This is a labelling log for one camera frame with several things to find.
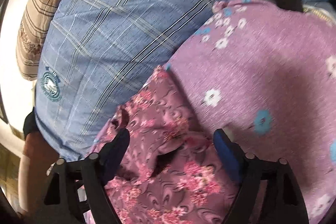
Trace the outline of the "blue plaid pillow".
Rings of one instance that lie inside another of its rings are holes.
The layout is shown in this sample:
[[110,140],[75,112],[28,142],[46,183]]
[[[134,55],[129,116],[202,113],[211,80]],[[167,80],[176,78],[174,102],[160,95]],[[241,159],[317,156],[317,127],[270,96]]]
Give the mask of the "blue plaid pillow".
[[217,0],[61,0],[43,45],[37,126],[67,161],[82,159],[118,105],[211,15]]

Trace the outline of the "mauve floral print garment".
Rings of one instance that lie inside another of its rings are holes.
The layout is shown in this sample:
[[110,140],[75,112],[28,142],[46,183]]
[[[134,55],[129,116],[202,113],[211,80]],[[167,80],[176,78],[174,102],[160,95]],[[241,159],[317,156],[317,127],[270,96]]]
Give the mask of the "mauve floral print garment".
[[106,193],[122,223],[221,223],[238,187],[171,74],[155,68],[117,108],[92,152],[127,129],[130,144]]

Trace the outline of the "pink flowered bed sheet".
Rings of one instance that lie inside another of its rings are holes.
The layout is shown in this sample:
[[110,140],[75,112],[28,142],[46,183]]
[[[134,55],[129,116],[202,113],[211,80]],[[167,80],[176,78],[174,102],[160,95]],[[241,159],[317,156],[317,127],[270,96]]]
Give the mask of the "pink flowered bed sheet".
[[167,63],[202,127],[288,160],[318,223],[335,200],[335,17],[263,0],[214,5]]

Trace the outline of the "brown striped patterned pillow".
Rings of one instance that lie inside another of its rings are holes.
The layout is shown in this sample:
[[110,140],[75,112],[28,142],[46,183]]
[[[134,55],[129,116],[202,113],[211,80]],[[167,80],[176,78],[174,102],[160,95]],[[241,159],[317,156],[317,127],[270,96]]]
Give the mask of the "brown striped patterned pillow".
[[37,79],[39,60],[50,23],[61,0],[28,0],[19,26],[16,58],[21,76]]

